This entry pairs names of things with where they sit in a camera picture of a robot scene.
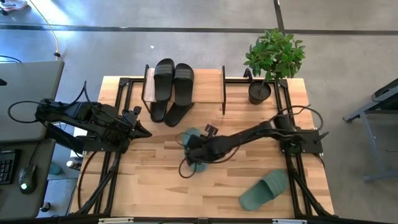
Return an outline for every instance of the desk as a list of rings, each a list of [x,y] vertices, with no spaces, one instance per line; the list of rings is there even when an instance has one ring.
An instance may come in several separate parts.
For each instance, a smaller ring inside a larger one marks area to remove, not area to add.
[[[99,102],[114,105],[120,77],[104,77]],[[304,81],[288,80],[292,105],[308,105]],[[208,170],[195,174],[191,179],[178,175],[178,165],[183,159],[183,149],[175,142],[175,136],[188,128],[202,131],[206,124],[216,126],[218,134],[230,135],[250,128],[276,114],[274,92],[260,105],[248,102],[249,84],[227,84],[226,113],[219,103],[195,103],[174,128],[164,123],[153,123],[150,114],[142,110],[139,119],[153,136],[135,139],[122,155],[116,183],[112,217],[211,217],[211,218],[293,218],[294,211],[290,191],[286,190],[275,200],[259,210],[244,211],[238,197],[264,174],[273,169],[286,169],[285,157],[279,143],[262,138],[242,145],[228,162],[210,164]],[[131,96],[131,108],[144,107],[141,101],[142,83],[135,83]],[[313,128],[309,111],[295,116],[301,128]],[[97,153],[88,165],[81,188],[82,202],[87,201],[100,179],[104,153]],[[314,155],[303,155],[305,175],[309,189],[324,208],[333,213],[325,171]],[[186,164],[182,172],[191,170]],[[107,199],[107,191],[102,200]],[[298,190],[300,208],[304,211],[303,198]],[[76,194],[71,212],[77,210]]]
[[[44,200],[45,190],[47,189],[47,175],[50,170],[52,154],[54,152],[55,140],[46,139],[40,142],[33,164],[37,165],[37,187],[36,190],[24,195],[19,190],[18,175],[19,171],[29,163],[37,142],[12,143],[0,147],[2,149],[19,149],[20,159],[14,173],[14,181],[10,185],[0,186],[0,219],[22,219],[35,218],[39,214],[39,208]]]

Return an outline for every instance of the wooden shelf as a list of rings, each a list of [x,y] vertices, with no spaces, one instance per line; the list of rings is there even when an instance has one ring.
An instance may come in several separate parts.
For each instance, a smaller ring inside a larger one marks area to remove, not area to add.
[[[146,72],[146,84],[142,99],[145,102],[156,102],[154,68]],[[193,103],[224,103],[224,78],[222,69],[193,69]],[[174,102],[174,86],[170,102]]]

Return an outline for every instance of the gray floor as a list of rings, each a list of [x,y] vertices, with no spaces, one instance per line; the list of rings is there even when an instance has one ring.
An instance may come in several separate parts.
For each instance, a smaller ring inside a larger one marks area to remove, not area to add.
[[[275,28],[273,1],[152,0],[35,1],[52,24],[81,26]],[[397,30],[394,0],[280,0],[288,29]],[[43,24],[33,9],[0,17],[0,24]],[[195,68],[226,66],[241,76],[244,53],[258,34],[162,32],[56,32],[65,69],[57,100],[70,101],[84,80],[96,99],[105,75],[142,75],[160,59]],[[342,117],[369,101],[397,78],[398,36],[298,35],[307,58],[297,77],[305,79],[312,106],[330,134],[323,140],[326,174],[335,213],[345,218],[397,222],[398,180],[365,184],[374,172],[360,121]],[[22,61],[53,60],[47,31],[0,30],[0,54]]]

